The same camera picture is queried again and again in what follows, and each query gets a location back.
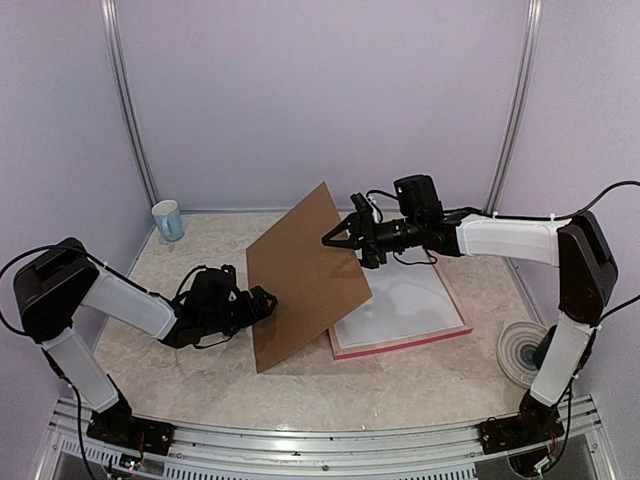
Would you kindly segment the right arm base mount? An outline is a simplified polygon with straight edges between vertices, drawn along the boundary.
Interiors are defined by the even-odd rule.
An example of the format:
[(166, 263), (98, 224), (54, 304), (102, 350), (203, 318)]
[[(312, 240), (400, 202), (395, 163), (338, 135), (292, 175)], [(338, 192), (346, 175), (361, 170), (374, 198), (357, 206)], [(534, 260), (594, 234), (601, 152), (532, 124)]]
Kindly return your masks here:
[(502, 418), (490, 417), (477, 425), (485, 455), (523, 448), (549, 441), (565, 433), (558, 404), (547, 406), (524, 394), (518, 412)]

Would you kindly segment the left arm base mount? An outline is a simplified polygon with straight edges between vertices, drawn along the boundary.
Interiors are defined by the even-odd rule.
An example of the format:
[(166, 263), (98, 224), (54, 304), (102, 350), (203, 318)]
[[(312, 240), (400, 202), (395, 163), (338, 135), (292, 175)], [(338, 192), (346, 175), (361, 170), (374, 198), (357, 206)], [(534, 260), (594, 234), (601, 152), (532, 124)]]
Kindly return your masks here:
[(128, 401), (120, 396), (103, 412), (92, 412), (87, 436), (139, 453), (167, 456), (175, 429), (168, 422), (135, 416)]

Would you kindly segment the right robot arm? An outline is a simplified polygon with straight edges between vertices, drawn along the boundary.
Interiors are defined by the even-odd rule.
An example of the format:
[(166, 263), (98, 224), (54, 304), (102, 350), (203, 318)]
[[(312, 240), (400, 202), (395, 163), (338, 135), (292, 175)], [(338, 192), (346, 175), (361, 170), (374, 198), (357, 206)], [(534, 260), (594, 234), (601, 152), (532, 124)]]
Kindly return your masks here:
[(530, 396), (551, 407), (581, 368), (618, 279), (618, 267), (595, 215), (517, 217), (472, 208), (445, 211), (433, 179), (424, 174), (395, 181), (400, 218), (386, 222), (363, 194), (354, 212), (327, 232), (326, 247), (361, 254), (364, 268), (386, 263), (389, 253), (421, 247), (441, 256), (494, 256), (526, 260), (559, 272), (559, 319)]

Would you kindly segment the brown cardboard backing board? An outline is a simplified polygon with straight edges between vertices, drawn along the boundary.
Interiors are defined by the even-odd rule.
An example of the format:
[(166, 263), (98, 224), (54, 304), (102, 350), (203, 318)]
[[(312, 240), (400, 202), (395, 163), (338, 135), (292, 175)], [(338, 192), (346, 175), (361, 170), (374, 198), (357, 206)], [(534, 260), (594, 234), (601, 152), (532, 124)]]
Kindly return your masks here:
[(325, 183), (246, 249), (250, 287), (278, 300), (252, 327), (256, 372), (274, 367), (372, 298), (353, 251), (329, 248), (322, 237), (341, 221)]

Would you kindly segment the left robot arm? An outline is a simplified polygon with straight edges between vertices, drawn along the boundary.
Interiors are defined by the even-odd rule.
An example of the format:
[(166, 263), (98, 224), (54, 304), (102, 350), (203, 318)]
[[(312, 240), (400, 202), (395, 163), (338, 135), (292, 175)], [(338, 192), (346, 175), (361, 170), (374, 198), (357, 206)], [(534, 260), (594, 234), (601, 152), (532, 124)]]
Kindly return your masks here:
[(102, 430), (121, 445), (140, 434), (122, 394), (74, 329), (81, 308), (98, 311), (173, 349), (202, 348), (202, 339), (239, 331), (269, 318), (278, 299), (260, 286), (242, 290), (232, 265), (198, 266), (173, 298), (151, 292), (90, 254), (76, 238), (25, 252), (13, 277), (21, 335), (39, 345), (62, 378), (91, 409)]

